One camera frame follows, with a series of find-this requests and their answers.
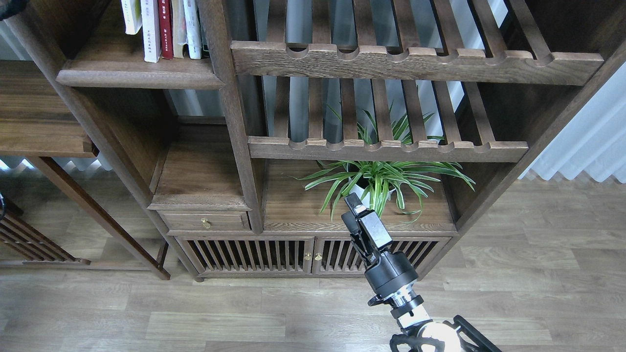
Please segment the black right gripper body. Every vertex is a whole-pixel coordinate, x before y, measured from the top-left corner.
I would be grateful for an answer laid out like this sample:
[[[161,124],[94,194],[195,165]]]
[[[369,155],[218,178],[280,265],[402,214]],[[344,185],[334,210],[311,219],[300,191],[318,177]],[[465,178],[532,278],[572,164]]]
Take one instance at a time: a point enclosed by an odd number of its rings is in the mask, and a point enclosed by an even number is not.
[[[389,250],[393,240],[374,210],[350,210],[349,232],[353,247],[366,265],[366,279],[376,296],[393,296],[418,279],[407,256]]]

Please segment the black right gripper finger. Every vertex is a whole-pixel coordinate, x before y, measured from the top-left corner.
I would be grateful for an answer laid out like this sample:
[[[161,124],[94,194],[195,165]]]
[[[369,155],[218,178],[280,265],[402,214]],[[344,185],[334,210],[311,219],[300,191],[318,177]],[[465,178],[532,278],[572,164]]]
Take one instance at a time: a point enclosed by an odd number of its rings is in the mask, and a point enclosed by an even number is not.
[[[344,214],[342,214],[341,216],[344,224],[347,227],[347,230],[349,230],[351,236],[355,237],[358,235],[358,222],[356,220],[356,218],[354,217],[354,215],[351,212],[345,212]]]
[[[367,207],[363,205],[360,197],[356,193],[351,193],[346,196],[344,202],[355,217],[360,217],[362,213],[367,212]]]

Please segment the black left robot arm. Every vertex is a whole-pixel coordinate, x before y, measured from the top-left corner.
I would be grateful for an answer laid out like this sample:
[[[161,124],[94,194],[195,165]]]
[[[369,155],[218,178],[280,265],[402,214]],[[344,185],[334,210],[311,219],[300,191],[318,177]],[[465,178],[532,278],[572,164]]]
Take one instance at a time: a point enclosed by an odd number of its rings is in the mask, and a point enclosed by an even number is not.
[[[7,0],[0,5],[0,21],[9,19],[22,13],[27,7],[29,0]]]

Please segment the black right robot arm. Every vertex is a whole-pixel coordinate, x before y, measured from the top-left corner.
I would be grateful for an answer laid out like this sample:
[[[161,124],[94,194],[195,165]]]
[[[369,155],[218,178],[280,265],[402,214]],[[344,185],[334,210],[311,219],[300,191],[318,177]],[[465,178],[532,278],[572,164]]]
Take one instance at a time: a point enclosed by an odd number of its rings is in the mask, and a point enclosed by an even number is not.
[[[412,352],[496,352],[498,348],[462,316],[452,322],[435,322],[414,290],[418,274],[401,251],[391,252],[389,232],[374,210],[352,193],[345,198],[349,211],[342,214],[352,244],[366,265],[365,276],[374,291],[369,306],[390,305],[400,326],[389,342],[393,352],[407,345]]]

